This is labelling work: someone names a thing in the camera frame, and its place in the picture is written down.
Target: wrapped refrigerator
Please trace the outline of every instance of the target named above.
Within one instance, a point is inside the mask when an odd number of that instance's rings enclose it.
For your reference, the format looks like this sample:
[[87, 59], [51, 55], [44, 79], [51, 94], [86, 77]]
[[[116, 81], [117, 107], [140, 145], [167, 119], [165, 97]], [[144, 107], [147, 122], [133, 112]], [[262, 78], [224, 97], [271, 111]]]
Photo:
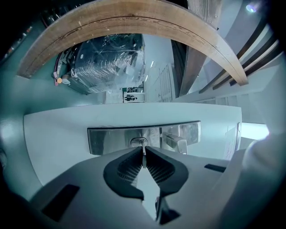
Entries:
[[85, 41], [77, 48], [70, 86], [84, 94], [138, 87], [144, 73], [142, 34], [109, 35]]

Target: wooden arch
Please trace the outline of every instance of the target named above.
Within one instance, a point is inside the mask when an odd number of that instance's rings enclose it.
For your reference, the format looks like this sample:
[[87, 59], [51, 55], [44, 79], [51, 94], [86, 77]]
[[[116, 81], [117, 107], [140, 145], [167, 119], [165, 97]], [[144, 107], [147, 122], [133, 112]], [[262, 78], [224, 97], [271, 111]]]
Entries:
[[248, 82], [235, 53], [214, 28], [189, 10], [160, 0], [97, 0], [77, 7], [39, 36], [22, 59], [17, 74], [30, 78], [49, 59], [75, 44], [124, 33], [179, 41], [213, 59], [239, 85]]

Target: white wall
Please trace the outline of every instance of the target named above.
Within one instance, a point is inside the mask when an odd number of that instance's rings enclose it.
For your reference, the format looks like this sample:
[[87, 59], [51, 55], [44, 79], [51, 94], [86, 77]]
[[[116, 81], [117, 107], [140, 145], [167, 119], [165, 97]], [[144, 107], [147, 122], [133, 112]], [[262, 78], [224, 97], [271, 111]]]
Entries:
[[241, 138], [240, 149], [247, 149], [247, 147], [254, 141], [255, 141], [254, 139], [250, 139], [250, 138]]
[[223, 158], [225, 134], [241, 122], [239, 107], [192, 103], [79, 106], [25, 115], [24, 131], [32, 165], [45, 185], [76, 163], [94, 157], [89, 152], [88, 127], [151, 126], [196, 120], [202, 122], [201, 142], [189, 146], [190, 154]]
[[145, 42], [146, 71], [149, 70], [152, 61], [174, 64], [170, 39], [148, 34], [143, 34], [143, 39]]
[[257, 110], [263, 116], [270, 134], [286, 132], [286, 59], [281, 63], [272, 80], [253, 98]]
[[223, 38], [227, 36], [240, 11], [242, 0], [223, 0], [222, 12], [218, 25], [218, 33]]

